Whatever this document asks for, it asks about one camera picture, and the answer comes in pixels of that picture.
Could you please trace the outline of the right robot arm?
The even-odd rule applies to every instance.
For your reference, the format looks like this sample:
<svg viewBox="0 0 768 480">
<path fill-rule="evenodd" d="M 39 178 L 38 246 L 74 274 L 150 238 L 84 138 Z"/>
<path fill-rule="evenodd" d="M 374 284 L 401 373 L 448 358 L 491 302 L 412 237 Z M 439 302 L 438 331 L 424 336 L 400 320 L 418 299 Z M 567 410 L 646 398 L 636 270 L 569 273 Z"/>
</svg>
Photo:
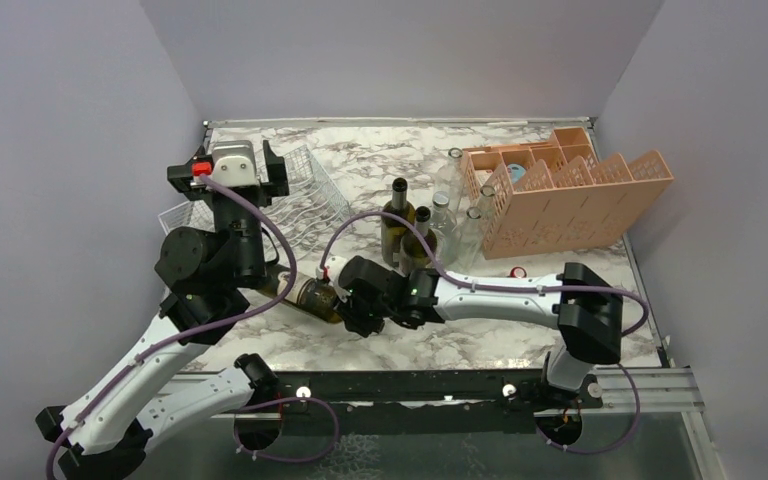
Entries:
<svg viewBox="0 0 768 480">
<path fill-rule="evenodd" d="M 420 268 L 408 275 L 355 256 L 332 256 L 324 278 L 347 330 L 363 337 L 387 321 L 411 330 L 429 324 L 490 319 L 557 331 L 561 344 L 544 362 L 539 398 L 560 407 L 577 396 L 596 365 L 621 358 L 623 300 L 588 266 L 568 262 L 540 277 L 476 277 Z"/>
</svg>

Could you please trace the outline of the green wine bottle front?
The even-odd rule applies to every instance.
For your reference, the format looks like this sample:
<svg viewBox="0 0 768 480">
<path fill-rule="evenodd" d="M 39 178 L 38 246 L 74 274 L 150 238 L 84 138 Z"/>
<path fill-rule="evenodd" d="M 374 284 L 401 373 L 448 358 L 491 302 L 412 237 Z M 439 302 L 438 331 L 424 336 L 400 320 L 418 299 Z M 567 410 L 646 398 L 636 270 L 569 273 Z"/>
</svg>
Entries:
<svg viewBox="0 0 768 480">
<path fill-rule="evenodd" d="M 266 283 L 258 292 L 274 298 L 290 284 L 289 280 L 288 266 L 270 265 L 266 268 Z M 342 323 L 343 319 L 334 309 L 337 300 L 337 293 L 330 284 L 298 272 L 283 302 L 327 323 L 338 324 Z"/>
</svg>

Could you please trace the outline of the green bottle silver neck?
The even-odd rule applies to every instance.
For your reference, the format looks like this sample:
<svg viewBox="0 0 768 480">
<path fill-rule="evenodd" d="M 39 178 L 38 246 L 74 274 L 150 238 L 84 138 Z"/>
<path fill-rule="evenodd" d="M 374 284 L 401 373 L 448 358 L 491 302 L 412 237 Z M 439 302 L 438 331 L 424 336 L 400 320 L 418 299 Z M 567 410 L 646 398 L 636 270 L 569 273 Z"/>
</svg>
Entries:
<svg viewBox="0 0 768 480">
<path fill-rule="evenodd" d="M 382 207 L 382 211 L 413 223 L 416 210 L 408 200 L 408 181 L 397 177 L 391 184 L 391 197 Z M 397 267 L 401 250 L 401 239 L 407 227 L 390 217 L 382 217 L 380 222 L 380 240 L 382 259 L 391 267 Z"/>
</svg>

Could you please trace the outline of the green bottle black neck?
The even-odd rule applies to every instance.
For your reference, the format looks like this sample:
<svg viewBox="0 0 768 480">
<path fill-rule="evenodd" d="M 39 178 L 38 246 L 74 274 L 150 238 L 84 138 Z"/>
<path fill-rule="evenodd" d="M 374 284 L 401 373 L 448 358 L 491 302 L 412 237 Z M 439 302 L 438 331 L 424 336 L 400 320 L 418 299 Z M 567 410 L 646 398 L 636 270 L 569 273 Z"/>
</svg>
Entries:
<svg viewBox="0 0 768 480">
<path fill-rule="evenodd" d="M 416 210 L 414 227 L 419 232 L 415 235 L 412 231 L 406 231 L 401 239 L 399 269 L 408 276 L 414 270 L 427 268 L 431 259 L 436 255 L 437 236 L 431 229 L 432 212 L 426 206 Z"/>
</svg>

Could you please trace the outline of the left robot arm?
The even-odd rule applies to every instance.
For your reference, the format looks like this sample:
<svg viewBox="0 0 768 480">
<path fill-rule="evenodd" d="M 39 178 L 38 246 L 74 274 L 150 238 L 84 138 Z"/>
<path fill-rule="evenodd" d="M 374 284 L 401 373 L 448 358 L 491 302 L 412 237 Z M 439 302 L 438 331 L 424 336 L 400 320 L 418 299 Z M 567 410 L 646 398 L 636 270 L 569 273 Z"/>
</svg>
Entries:
<svg viewBox="0 0 768 480">
<path fill-rule="evenodd" d="M 166 235 L 155 270 L 168 294 L 144 333 L 86 394 L 37 415 L 52 445 L 48 478 L 123 479 L 180 431 L 233 407 L 258 411 L 273 401 L 276 376 L 256 354 L 170 396 L 160 391 L 237 322 L 255 315 L 244 293 L 267 282 L 264 237 L 276 250 L 290 248 L 264 214 L 289 192 L 285 160 L 269 145 L 255 150 L 248 141 L 222 142 L 170 166 L 167 178 L 187 198 L 208 205 L 214 227 L 184 226 Z"/>
</svg>

